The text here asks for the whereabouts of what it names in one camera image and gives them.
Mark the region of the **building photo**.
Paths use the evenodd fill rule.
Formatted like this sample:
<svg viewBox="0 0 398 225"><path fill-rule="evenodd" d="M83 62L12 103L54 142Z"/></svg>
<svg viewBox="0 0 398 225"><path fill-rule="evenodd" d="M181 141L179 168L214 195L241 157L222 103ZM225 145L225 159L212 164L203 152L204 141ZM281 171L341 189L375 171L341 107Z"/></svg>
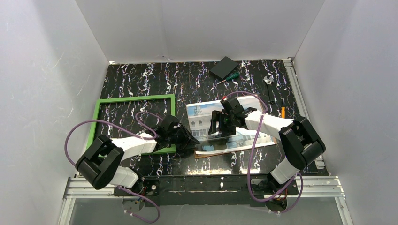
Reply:
<svg viewBox="0 0 398 225"><path fill-rule="evenodd" d="M186 109L190 131L200 141L195 151L225 150L253 144L255 130L236 128L236 134L233 136L222 135L220 132L208 135L212 111L223 109L220 101L188 104Z"/></svg>

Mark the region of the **green handled screwdriver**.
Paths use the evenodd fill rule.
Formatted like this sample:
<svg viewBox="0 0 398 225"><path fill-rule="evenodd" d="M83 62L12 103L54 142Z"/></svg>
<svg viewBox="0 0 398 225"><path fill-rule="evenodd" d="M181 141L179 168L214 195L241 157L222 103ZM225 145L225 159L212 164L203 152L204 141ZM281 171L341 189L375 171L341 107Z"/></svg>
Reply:
<svg viewBox="0 0 398 225"><path fill-rule="evenodd" d="M237 78L237 77L239 77L239 76L240 76L240 74L239 74L238 72L233 73L233 74L227 76L227 77L226 77L224 80L222 80L221 82L218 82L218 83L216 84L216 86L219 85L219 84L221 84L221 83L224 83L224 82L227 82L227 81L231 81L231 80L233 80L233 79L235 79L235 78Z"/></svg>

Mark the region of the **green picture frame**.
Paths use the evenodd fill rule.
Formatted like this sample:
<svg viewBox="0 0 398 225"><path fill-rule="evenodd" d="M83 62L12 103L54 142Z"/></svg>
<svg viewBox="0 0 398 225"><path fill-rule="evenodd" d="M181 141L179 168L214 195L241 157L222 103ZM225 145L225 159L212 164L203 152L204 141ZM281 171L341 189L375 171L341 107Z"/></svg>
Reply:
<svg viewBox="0 0 398 225"><path fill-rule="evenodd" d="M97 100L95 107L94 107L93 119L98 118L101 104L132 102L132 101L145 101L145 100L158 100L158 99L170 99L170 114L173 116L176 116L175 95L174 94L165 94L165 95L149 95L149 96L137 96L137 97L99 99L99 100ZM92 144L92 142L94 140L96 125L97 125L96 122L91 124L88 141L87 141L87 146L86 146L87 148L89 147L90 144ZM175 152L176 152L176 147L175 147L175 145L172 145L169 148L163 148L155 153L147 153L146 155L148 155L148 154L166 154L166 153L175 153Z"/></svg>

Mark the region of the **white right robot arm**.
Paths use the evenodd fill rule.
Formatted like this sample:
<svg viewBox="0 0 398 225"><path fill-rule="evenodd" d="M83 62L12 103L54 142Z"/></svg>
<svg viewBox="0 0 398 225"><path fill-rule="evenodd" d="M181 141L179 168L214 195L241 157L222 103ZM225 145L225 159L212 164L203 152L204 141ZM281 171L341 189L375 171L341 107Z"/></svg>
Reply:
<svg viewBox="0 0 398 225"><path fill-rule="evenodd" d="M244 108L237 98L221 100L222 111L212 111L208 134L234 135L236 128L256 130L278 139L285 159L267 175L265 186L277 190L297 172L306 168L326 150L310 121L279 118L255 108Z"/></svg>

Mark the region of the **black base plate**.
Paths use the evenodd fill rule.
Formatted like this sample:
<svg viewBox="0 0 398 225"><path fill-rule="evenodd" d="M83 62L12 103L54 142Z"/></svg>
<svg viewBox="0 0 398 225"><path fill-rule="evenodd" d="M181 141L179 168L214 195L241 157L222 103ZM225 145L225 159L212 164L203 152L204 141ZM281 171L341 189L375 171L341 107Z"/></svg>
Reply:
<svg viewBox="0 0 398 225"><path fill-rule="evenodd" d="M129 190L148 197L159 206L265 206L250 197L246 175L146 176Z"/></svg>

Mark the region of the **black square box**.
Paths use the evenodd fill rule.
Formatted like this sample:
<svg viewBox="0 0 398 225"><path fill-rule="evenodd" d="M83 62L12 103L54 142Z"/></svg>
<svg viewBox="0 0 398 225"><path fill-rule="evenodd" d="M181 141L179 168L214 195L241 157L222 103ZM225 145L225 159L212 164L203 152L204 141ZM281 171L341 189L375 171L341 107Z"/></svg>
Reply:
<svg viewBox="0 0 398 225"><path fill-rule="evenodd" d="M237 66L238 63L236 61L225 56L221 61L217 62L209 72L210 75L224 80Z"/></svg>

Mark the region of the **aluminium rail frame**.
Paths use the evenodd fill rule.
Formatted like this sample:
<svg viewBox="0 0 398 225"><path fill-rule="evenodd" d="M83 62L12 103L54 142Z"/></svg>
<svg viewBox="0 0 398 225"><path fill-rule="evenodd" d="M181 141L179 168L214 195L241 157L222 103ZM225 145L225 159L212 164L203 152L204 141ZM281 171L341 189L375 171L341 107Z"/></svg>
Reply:
<svg viewBox="0 0 398 225"><path fill-rule="evenodd" d="M103 88L101 91L100 100L121 100L130 101L151 101L151 100L166 100L163 109L173 115L182 116L182 119L187 120L186 112L183 112L185 105L193 103L196 100L215 100L220 98L223 93L230 93L235 90L251 91L260 94L262 97L268 97L266 84L263 78L271 77L276 84L272 84L270 89L273 98L276 101L276 106L270 106L269 111L273 114L277 113L276 107L284 105L287 107L286 113L289 116L308 116L307 108L302 97L302 92L299 87L297 73L295 71L293 61L291 59L284 60L244 60L238 61L237 71L240 72L241 78L233 84L218 86L216 88L216 81L210 75L210 68L216 62L172 62L172 63L138 63L138 64L110 64L107 69ZM194 156L188 156L188 153L180 155L172 152L172 148L165 149L156 153L154 156L143 157L141 161L138 159L132 162L138 162L143 171L149 169L149 162L153 169L149 173L150 178L162 178L165 181L173 181L174 183L166 184L182 184L179 189L174 192L166 192L165 194L248 194L247 191L206 191L206 190L188 190L188 178L193 181L205 181L205 184L210 185L210 181L215 181L216 175L220 175L227 181L232 181L232 178L244 179L243 183L246 185L246 172L238 174L237 165L243 166L243 162L248 161L244 156L248 156L249 150L238 151L237 153L229 153L230 156L235 156L230 161L221 160L220 157L210 159L205 157L202 161L197 162ZM271 168L271 160L282 161L282 146L277 144L275 147L267 149L260 149L254 158L256 161L255 169L259 171L252 173L252 178L260 175L265 175L266 169ZM300 196L302 200L309 198L326 198L332 200L336 204L337 214L344 225L353 225L348 207L345 202L345 194L341 186L338 176L331 176L327 174L326 166L320 166L318 163L324 162L322 156L318 157L315 162L311 163L301 172L303 176L303 193ZM204 172L211 172L210 166L216 163L232 163L231 166L226 167L226 172L215 175L205 175ZM107 186L102 190L94 190L89 187L87 181L83 181L83 177L75 175L76 178L69 178L67 182L66 192L63 198L63 205L59 225L66 225L72 221L72 209L77 209L75 203L78 199L92 200L92 199L108 199L121 200L121 196L114 196L114 189L112 186Z"/></svg>

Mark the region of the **orange handled screwdriver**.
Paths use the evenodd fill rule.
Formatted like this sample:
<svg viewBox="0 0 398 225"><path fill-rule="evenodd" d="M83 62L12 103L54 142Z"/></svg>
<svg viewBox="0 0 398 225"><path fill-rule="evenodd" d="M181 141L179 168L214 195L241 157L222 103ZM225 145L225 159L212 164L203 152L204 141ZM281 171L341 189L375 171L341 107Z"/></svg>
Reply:
<svg viewBox="0 0 398 225"><path fill-rule="evenodd" d="M285 115L286 115L286 108L284 106L282 106L282 108L281 108L281 118L285 119Z"/></svg>

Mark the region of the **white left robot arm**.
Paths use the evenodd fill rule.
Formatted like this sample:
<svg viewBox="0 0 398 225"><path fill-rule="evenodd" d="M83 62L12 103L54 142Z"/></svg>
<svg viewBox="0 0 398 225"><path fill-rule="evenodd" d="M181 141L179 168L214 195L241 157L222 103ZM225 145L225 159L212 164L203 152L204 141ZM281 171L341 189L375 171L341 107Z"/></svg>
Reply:
<svg viewBox="0 0 398 225"><path fill-rule="evenodd" d="M146 129L144 133L137 135L119 127L119 130L129 134L126 138L98 136L73 166L96 190L107 185L141 189L143 177L133 169L121 166L122 161L158 152L172 145L184 150L192 149L200 143L172 115L160 119L157 126Z"/></svg>

